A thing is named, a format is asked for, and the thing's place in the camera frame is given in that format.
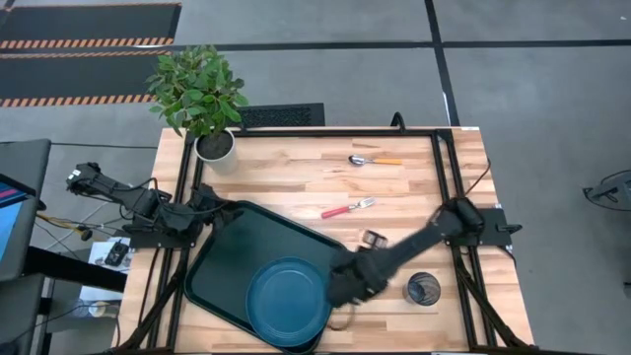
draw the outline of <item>butcher block tabletop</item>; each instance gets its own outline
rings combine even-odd
[[[454,128],[458,163],[464,188],[468,189],[487,168],[487,158],[478,129]],[[162,132],[153,177],[159,188],[175,193],[184,141],[171,129]],[[447,147],[442,146],[450,191],[454,182],[449,169]],[[354,250],[363,232],[373,230],[394,244],[422,228],[441,204],[438,178],[428,137],[348,137],[348,138],[238,138],[239,169],[218,176],[204,167],[202,181],[231,200],[248,200],[293,221],[337,239]],[[402,159],[402,165],[349,164],[348,156]],[[186,195],[188,199],[196,159],[191,156]],[[374,196],[375,205],[321,219],[326,210]],[[498,203],[489,173],[468,197],[478,207]],[[190,262],[210,234],[207,227],[191,252]],[[495,247],[480,247],[480,262],[488,299],[506,324],[527,343],[532,343],[526,309],[513,261]],[[137,250],[127,277],[120,309],[121,336],[125,340],[138,323],[153,249]],[[179,259],[174,253],[171,271]],[[151,280],[145,313],[153,305],[162,261],[158,255]],[[402,287],[416,272],[436,276],[442,288],[433,306],[411,305],[402,297]],[[485,344],[479,309],[471,298],[478,342]],[[352,324],[341,331],[327,329],[317,352],[398,352],[467,350],[466,336],[456,289],[451,251],[437,245],[406,263],[376,299],[355,310]],[[348,308],[334,310],[329,322],[342,325]],[[163,312],[158,345],[165,345],[171,303]],[[176,352],[278,352],[273,347],[239,330],[230,323],[202,310],[183,298]]]

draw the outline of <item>blue plate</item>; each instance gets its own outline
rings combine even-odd
[[[293,347],[320,333],[331,305],[316,267],[297,257],[283,257],[256,272],[247,289],[245,310],[261,339]]]

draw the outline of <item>concrete floor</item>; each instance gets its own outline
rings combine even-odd
[[[35,3],[88,1],[16,1]],[[435,3],[443,40],[631,38],[631,3],[624,0]],[[430,38],[422,0],[185,0],[175,43]],[[446,49],[446,57],[460,122],[481,127],[500,201],[509,221],[525,227],[514,237],[515,254],[536,343],[628,354],[631,300],[622,281],[631,280],[631,219],[590,205],[581,187],[629,169],[631,48]],[[327,125],[387,124],[395,110],[408,125],[447,124],[432,49],[235,52],[228,58],[253,105],[323,102]],[[156,145],[162,123],[147,108],[2,108],[0,141]],[[49,213],[83,219],[101,205],[64,191],[75,164],[100,162],[108,174],[133,183],[149,176],[154,155],[53,147],[43,191]],[[117,210],[105,206],[92,221],[115,216]],[[52,242],[35,229],[34,245]],[[66,242],[87,247],[76,236]],[[111,333],[111,323],[69,330],[55,335],[51,353],[103,350]],[[76,341],[72,349],[69,341]]]

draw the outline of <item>white flower pot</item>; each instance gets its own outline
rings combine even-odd
[[[233,139],[233,146],[230,148],[228,154],[219,159],[206,159],[202,157],[199,152],[197,152],[197,143],[199,142],[199,138],[196,138],[195,142],[193,143],[193,148],[195,149],[195,154],[197,155],[197,157],[201,159],[204,163],[208,164],[208,166],[210,166],[210,168],[219,175],[228,175],[230,173],[233,173],[239,166],[237,149],[235,148],[235,146],[237,145],[235,135],[233,135],[233,132],[228,129],[224,129],[224,132],[230,134],[230,137]]]

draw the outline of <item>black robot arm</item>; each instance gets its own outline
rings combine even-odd
[[[479,235],[483,229],[484,219],[468,198],[452,199],[436,211],[425,228],[391,248],[342,250],[331,262],[326,297],[336,308],[368,301],[414,256],[445,239]]]
[[[141,185],[128,186],[101,173],[97,163],[77,165],[66,180],[71,192],[82,196],[102,196],[133,212],[132,223],[122,227],[133,248],[189,248],[209,225],[216,210],[228,201],[201,184],[192,190],[185,204],[170,203],[172,196]]]

